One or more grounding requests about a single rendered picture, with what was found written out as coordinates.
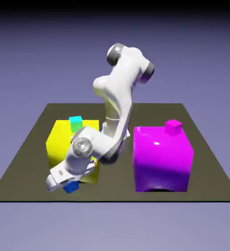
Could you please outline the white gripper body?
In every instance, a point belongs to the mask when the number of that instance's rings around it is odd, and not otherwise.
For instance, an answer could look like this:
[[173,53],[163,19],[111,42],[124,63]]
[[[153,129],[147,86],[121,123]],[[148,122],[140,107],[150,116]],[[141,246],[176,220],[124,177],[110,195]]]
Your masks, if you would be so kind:
[[67,164],[65,161],[50,169],[49,175],[46,178],[46,187],[52,192],[72,181],[79,181],[81,176],[74,176],[66,170]]

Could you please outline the small blue cube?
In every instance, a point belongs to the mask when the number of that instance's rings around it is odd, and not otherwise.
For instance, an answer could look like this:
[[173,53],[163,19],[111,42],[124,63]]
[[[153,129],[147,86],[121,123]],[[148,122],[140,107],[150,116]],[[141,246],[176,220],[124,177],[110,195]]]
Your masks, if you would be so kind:
[[63,187],[64,191],[68,194],[75,192],[79,189],[79,181],[72,181]]

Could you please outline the small cyan cube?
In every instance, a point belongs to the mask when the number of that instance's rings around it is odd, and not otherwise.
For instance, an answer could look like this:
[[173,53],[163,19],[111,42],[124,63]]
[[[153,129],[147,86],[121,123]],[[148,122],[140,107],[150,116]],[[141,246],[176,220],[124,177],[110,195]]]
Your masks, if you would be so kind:
[[83,127],[83,119],[81,116],[69,117],[69,122],[72,133],[75,133]]

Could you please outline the small magenta cube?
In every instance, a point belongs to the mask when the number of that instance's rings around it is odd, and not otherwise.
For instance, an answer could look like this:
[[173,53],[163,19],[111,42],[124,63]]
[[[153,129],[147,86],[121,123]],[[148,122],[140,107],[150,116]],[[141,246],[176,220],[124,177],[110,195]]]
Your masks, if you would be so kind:
[[171,135],[171,136],[176,136],[176,135],[181,134],[182,123],[175,119],[172,119],[165,122],[164,129],[165,129],[166,134]]

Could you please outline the large yellow box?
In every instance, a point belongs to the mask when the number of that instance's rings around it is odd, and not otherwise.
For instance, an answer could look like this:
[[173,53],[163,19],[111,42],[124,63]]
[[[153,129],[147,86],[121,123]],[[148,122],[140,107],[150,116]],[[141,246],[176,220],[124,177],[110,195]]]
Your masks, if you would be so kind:
[[[99,120],[83,120],[83,126],[90,126],[99,131]],[[56,120],[46,141],[48,166],[53,168],[64,160],[74,133],[71,131],[70,120]],[[98,182],[99,162],[95,161],[94,171],[80,179],[80,182],[95,184]]]

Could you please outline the large magenta box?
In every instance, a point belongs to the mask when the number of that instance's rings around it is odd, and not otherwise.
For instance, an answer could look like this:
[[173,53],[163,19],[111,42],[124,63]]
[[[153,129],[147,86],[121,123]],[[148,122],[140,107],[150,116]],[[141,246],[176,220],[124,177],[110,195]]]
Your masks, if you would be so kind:
[[134,128],[133,169],[135,190],[186,192],[194,150],[182,128],[171,136],[164,126]]

